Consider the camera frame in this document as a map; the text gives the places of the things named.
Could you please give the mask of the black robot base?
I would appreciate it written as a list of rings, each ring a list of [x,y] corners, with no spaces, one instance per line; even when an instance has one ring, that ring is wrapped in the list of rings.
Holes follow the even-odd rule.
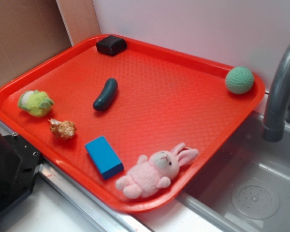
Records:
[[[0,217],[32,194],[41,153],[17,133],[0,133]]]

